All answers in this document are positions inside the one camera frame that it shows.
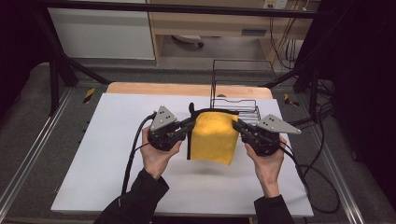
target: white tabletop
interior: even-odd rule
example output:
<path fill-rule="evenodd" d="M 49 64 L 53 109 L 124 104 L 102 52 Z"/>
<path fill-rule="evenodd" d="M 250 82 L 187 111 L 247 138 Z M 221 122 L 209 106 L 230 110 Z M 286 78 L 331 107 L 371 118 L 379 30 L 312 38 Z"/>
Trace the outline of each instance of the white tabletop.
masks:
<path fill-rule="evenodd" d="M 178 120 L 195 109 L 209 108 L 209 98 L 200 96 L 104 93 L 93 114 L 78 152 L 51 207 L 65 214 L 98 214 L 120 195 L 123 175 L 140 122 L 160 105 Z M 262 117 L 281 118 L 276 100 L 257 100 Z M 170 189 L 159 202 L 156 215 L 252 217 L 253 202 L 262 196 L 252 160 L 239 140 L 230 166 L 213 161 L 188 161 L 187 140 L 163 174 Z M 136 152 L 129 187 L 143 168 Z M 312 217 L 313 212 L 293 161 L 285 157 L 279 175 L 280 192 L 294 217 Z"/>

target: yellow object on floor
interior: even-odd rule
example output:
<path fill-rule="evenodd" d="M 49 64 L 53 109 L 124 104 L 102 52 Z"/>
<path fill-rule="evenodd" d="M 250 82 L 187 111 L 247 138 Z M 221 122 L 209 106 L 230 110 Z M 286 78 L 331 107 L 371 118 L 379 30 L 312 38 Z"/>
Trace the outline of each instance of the yellow object on floor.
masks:
<path fill-rule="evenodd" d="M 198 115 L 191 134 L 191 160 L 209 160 L 230 165 L 238 139 L 232 120 L 238 121 L 238 116 L 225 112 L 204 112 Z"/>

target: person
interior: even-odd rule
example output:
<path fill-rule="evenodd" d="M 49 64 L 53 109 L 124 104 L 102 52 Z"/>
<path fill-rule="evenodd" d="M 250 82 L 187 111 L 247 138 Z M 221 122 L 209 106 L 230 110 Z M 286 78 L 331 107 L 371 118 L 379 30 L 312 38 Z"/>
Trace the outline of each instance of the person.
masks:
<path fill-rule="evenodd" d="M 139 172 L 131 190 L 115 199 L 95 220 L 94 224 L 148 224 L 157 203 L 169 190 L 162 175 L 169 160 L 179 152 L 181 141 L 169 151 L 161 151 L 148 144 L 149 127 L 142 130 L 141 154 L 144 168 Z M 281 146 L 286 140 L 280 137 Z M 294 223 L 279 192 L 277 179 L 284 159 L 282 150 L 269 157 L 259 157 L 249 144 L 247 155 L 253 160 L 263 196 L 254 202 L 259 224 Z"/>

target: black jacket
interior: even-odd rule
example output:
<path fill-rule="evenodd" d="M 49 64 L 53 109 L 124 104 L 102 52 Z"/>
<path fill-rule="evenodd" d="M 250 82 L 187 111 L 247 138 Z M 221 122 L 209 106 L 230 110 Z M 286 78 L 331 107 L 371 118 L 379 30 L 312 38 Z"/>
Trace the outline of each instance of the black jacket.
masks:
<path fill-rule="evenodd" d="M 131 191 L 116 198 L 95 220 L 94 224 L 148 224 L 157 203 L 169 190 L 165 180 L 155 180 L 142 170 Z M 254 202 L 259 224 L 294 223 L 282 196 L 271 199 L 262 197 Z"/>

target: yellow cloth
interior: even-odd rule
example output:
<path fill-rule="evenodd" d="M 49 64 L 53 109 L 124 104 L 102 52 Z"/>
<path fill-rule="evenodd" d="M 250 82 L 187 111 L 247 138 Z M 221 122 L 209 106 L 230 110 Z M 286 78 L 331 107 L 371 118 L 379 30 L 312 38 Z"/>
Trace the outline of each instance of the yellow cloth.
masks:
<path fill-rule="evenodd" d="M 222 112 L 200 114 L 191 133 L 191 160 L 230 165 L 238 140 L 232 120 L 238 121 L 238 116 Z"/>

